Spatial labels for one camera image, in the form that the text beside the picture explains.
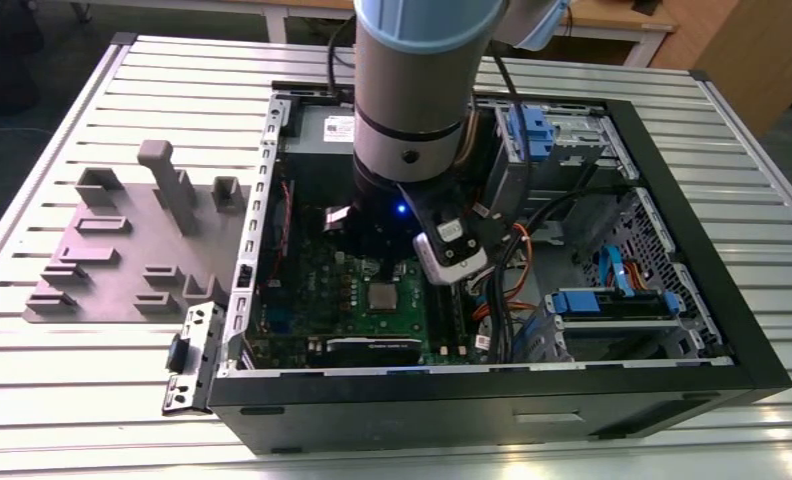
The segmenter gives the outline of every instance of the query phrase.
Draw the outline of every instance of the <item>black case frame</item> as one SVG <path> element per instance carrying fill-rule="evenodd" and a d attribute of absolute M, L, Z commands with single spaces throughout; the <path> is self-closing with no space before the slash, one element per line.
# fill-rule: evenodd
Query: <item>black case frame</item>
<path fill-rule="evenodd" d="M 318 84 L 274 88 L 325 90 Z M 209 407 L 254 452 L 642 437 L 717 406 L 750 403 L 792 387 L 632 104 L 537 95 L 522 99 L 605 109 L 734 365 L 214 378 Z"/>

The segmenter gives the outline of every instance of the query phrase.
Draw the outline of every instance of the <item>wooden table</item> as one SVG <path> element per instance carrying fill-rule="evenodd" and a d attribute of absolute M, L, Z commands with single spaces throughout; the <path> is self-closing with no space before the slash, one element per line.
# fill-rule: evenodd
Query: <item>wooden table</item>
<path fill-rule="evenodd" d="M 624 61 L 626 67 L 646 67 L 660 48 L 665 35 L 674 31 L 677 22 L 660 5 L 652 16 L 630 10 L 632 1 L 576 0 L 570 5 L 573 28 L 570 35 L 604 40 L 634 42 Z M 556 29 L 564 34 L 568 16 Z"/>
<path fill-rule="evenodd" d="M 343 19 L 353 13 L 351 0 L 91 0 L 89 3 L 262 15 L 271 43 L 287 43 L 286 17 Z M 87 21 L 83 4 L 70 4 L 79 20 Z M 657 8 L 653 16 L 646 16 L 632 11 L 630 5 L 632 0 L 576 0 L 570 6 L 570 36 L 633 42 L 624 65 L 646 67 L 665 35 L 674 31 L 677 23 L 662 6 Z M 556 29 L 556 35 L 568 34 L 566 25 L 565 16 Z"/>

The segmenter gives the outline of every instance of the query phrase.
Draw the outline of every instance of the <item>blue latch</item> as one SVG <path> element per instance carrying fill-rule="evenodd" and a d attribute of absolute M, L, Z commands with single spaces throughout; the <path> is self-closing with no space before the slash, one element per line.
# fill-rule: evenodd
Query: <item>blue latch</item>
<path fill-rule="evenodd" d="M 553 150 L 554 128 L 544 118 L 544 111 L 538 107 L 522 107 L 524 121 L 526 122 L 526 137 L 529 139 L 529 158 L 540 162 L 546 160 Z M 514 137 L 514 143 L 520 149 L 522 159 L 524 142 L 520 135 L 520 122 L 514 108 L 508 110 L 508 128 Z"/>
<path fill-rule="evenodd" d="M 550 294 L 550 300 L 553 302 L 553 313 L 556 314 L 562 314 L 568 312 L 600 312 L 600 305 L 597 304 L 597 296 L 594 295 L 594 292 L 556 292 Z"/>
<path fill-rule="evenodd" d="M 662 292 L 662 299 L 665 300 L 665 308 L 672 313 L 672 315 L 677 315 L 680 313 L 680 302 L 677 301 L 677 297 L 672 292 Z"/>
<path fill-rule="evenodd" d="M 568 310 L 572 313 L 600 312 L 594 292 L 564 292 Z"/>

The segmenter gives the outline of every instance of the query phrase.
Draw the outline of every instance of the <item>slotted aluminum table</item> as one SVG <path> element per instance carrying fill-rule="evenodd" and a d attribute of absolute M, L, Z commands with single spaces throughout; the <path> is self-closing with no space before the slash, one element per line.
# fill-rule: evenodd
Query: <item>slotted aluminum table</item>
<path fill-rule="evenodd" d="M 792 188 L 718 93 L 685 72 L 508 64 L 524 93 L 633 102 L 792 375 Z M 335 75 L 349 82 L 351 71 Z M 254 458 L 214 417 L 159 415 L 175 326 L 21 319 L 82 169 L 151 182 L 135 150 L 163 138 L 193 183 L 250 184 L 271 80 L 323 76 L 321 47 L 142 36 L 107 49 L 0 223 L 0 475 L 792 478 L 792 390 L 634 441 Z M 493 62 L 477 83 L 504 90 Z"/>

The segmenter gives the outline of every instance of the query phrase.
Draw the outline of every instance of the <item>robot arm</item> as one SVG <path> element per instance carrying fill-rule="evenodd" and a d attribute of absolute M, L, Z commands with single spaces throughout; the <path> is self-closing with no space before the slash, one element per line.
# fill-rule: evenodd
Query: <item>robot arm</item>
<path fill-rule="evenodd" d="M 354 169 L 373 212 L 403 201 L 431 283 L 478 271 L 488 256 L 456 202 L 450 166 L 488 42 L 549 40 L 569 0 L 354 0 Z"/>

